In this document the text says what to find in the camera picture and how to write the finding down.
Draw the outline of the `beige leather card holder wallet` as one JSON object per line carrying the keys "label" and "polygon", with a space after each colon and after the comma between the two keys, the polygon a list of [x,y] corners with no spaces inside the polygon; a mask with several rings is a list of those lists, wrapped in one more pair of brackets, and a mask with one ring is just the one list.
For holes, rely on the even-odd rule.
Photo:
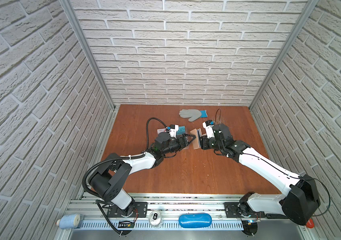
{"label": "beige leather card holder wallet", "polygon": [[200,149],[201,144],[200,144],[200,137],[201,137],[201,129],[193,129],[190,131],[190,135],[195,136],[194,139],[192,140],[192,147],[194,150]]}

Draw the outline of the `clear acrylic card display stand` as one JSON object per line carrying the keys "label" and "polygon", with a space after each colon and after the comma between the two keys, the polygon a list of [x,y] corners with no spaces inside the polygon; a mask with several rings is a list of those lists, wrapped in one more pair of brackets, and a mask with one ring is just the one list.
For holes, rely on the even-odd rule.
{"label": "clear acrylic card display stand", "polygon": [[158,129],[157,130],[158,136],[156,137],[155,141],[158,143],[162,142],[169,142],[173,140],[181,140],[185,139],[188,140],[188,136],[185,133],[185,127],[181,126],[179,128],[178,126],[173,127],[166,127],[164,129]]}

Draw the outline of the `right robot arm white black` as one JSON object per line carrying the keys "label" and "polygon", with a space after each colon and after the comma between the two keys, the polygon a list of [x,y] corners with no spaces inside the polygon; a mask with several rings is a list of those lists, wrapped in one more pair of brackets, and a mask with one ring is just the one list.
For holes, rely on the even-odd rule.
{"label": "right robot arm white black", "polygon": [[277,214],[304,226],[321,205],[316,181],[309,175],[302,177],[280,167],[243,141],[202,136],[199,142],[203,150],[212,149],[219,156],[248,167],[280,191],[277,195],[245,194],[237,206],[238,214],[242,217],[259,212]]}

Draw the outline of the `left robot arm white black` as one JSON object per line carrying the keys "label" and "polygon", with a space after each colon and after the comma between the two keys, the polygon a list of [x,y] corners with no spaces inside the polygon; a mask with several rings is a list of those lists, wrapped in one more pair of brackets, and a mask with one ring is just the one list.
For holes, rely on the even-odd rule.
{"label": "left robot arm white black", "polygon": [[109,155],[104,161],[88,169],[82,186],[89,194],[117,206],[125,216],[133,212],[134,199],[123,189],[129,175],[157,167],[166,154],[177,153],[189,146],[195,135],[172,136],[169,132],[158,134],[154,143],[142,154],[135,156]]}

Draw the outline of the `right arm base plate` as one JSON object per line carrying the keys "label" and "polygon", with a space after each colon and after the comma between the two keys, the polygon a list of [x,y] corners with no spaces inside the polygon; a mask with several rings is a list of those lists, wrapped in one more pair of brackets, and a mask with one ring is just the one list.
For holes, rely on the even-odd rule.
{"label": "right arm base plate", "polygon": [[261,219],[266,215],[264,212],[254,212],[246,204],[239,202],[225,202],[224,210],[226,217],[229,218],[248,218],[248,219]]}

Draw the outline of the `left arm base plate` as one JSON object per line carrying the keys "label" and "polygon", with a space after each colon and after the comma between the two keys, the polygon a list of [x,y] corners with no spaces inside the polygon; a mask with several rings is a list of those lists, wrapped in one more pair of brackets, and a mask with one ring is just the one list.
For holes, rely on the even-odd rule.
{"label": "left arm base plate", "polygon": [[126,209],[121,209],[117,205],[109,207],[108,218],[146,218],[148,202],[134,202],[129,204]]}

